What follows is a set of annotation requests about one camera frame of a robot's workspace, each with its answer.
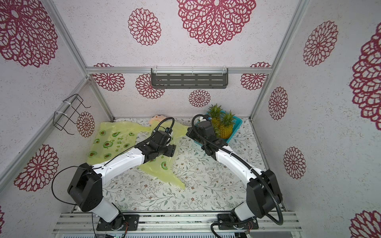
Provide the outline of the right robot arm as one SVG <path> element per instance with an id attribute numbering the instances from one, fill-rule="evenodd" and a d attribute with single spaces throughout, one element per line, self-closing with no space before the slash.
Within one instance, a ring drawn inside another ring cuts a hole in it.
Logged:
<path id="1" fill-rule="evenodd" d="M 280 208 L 282 194 L 276 175 L 249 164 L 216 136 L 211 121 L 191 122 L 187 136 L 201 145 L 202 150 L 237 176 L 246 189 L 246 200 L 232 210 L 235 222 L 252 218 L 268 217 L 277 225 L 283 225 Z"/>

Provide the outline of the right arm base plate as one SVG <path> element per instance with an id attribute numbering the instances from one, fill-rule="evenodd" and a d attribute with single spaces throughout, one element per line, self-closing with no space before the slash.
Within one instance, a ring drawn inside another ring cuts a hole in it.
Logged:
<path id="1" fill-rule="evenodd" d="M 217 215 L 219 230 L 257 230 L 259 224 L 255 217 L 240 221 L 233 214 L 220 213 Z"/>

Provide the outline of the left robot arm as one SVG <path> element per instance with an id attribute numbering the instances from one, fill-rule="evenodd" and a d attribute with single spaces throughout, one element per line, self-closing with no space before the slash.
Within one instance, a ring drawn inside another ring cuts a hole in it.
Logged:
<path id="1" fill-rule="evenodd" d="M 172 157 L 176 146 L 171 145 L 172 129 L 155 131 L 151 137 L 117 157 L 96 165 L 80 165 L 68 187 L 68 194 L 82 212 L 91 212 L 109 224 L 122 224 L 123 213 L 103 196 L 103 185 L 125 171 L 155 160 Z"/>

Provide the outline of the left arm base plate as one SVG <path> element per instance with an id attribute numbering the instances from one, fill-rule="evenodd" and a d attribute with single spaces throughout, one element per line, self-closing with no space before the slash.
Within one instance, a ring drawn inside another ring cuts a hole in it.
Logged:
<path id="1" fill-rule="evenodd" d="M 137 214 L 125 214 L 123 217 L 119 215 L 110 223 L 100 218 L 96 231 L 136 231 L 139 219 L 140 216 Z"/>

